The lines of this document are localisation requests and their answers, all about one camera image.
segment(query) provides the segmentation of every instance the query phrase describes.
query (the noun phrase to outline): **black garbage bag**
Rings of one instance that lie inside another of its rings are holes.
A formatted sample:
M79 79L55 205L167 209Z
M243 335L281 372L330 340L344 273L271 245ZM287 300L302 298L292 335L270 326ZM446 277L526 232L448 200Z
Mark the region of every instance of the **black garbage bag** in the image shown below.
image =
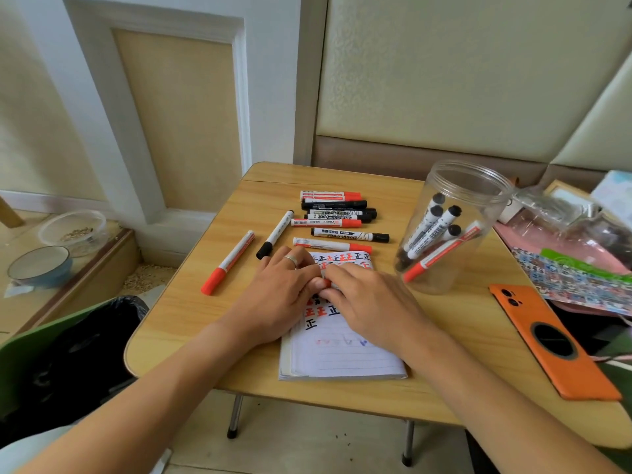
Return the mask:
M57 336L23 373L20 407L0 419L0 447L72 424L133 382L123 351L147 311L120 296Z

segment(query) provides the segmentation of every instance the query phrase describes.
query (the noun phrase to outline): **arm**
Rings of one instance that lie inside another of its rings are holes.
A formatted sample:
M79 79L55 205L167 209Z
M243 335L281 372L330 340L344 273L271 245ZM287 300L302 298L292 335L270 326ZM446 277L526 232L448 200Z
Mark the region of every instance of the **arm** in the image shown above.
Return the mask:
M503 474L622 474L615 464L483 366L423 315L392 276L347 263L320 295L350 327L424 376Z
M304 250L264 258L231 309L130 387L87 416L19 472L149 472L219 378L254 346L278 339L328 284Z

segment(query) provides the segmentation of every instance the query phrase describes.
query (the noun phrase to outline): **sticker sheet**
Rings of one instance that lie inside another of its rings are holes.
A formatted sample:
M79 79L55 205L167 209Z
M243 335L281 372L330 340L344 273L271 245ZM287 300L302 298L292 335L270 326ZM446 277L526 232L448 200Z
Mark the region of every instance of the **sticker sheet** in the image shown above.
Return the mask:
M543 298L632 316L632 284L614 282L519 248L511 253Z

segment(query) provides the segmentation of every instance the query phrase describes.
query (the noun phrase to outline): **paper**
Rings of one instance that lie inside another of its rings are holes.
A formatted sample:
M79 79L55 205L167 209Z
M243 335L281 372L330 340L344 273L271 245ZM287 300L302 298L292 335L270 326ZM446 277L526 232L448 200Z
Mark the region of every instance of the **paper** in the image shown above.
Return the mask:
M368 253L311 253L321 269L330 264L373 264ZM281 343L280 377L406 377L397 356L355 333L340 311L317 294L305 306L303 318Z

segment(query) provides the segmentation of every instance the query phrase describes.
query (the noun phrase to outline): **tiled floor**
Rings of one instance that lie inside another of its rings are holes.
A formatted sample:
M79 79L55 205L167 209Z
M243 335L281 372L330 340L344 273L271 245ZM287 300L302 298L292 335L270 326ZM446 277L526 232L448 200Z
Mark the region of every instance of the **tiled floor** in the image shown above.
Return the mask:
M367 414L244 398L226 438L233 395L213 391L173 443L169 474L472 474L462 429L418 425L412 468L400 462L405 423Z

